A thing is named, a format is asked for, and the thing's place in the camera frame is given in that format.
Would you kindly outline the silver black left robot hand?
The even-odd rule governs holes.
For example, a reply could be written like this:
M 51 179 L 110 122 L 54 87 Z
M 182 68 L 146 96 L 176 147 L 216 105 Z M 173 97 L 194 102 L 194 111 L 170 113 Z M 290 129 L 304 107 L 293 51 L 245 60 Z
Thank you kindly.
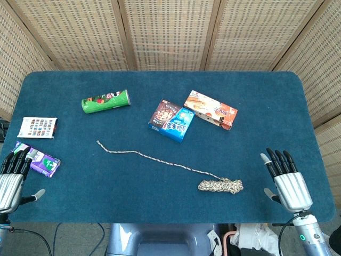
M 1 214 L 13 213 L 18 206 L 35 202 L 45 194 L 45 189 L 41 189 L 22 197 L 23 185 L 37 152 L 27 147 L 17 153 L 12 151 L 4 158 L 1 164 Z

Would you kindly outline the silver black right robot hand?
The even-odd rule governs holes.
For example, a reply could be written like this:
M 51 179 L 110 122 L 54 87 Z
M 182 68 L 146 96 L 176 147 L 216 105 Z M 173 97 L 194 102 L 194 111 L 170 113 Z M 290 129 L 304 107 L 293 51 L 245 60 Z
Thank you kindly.
M 260 156 L 278 192 L 275 194 L 264 188 L 266 196 L 290 213 L 308 211 L 313 204 L 312 198 L 290 153 L 285 150 L 272 151 L 270 148 L 266 151 L 267 154 L 261 153 Z

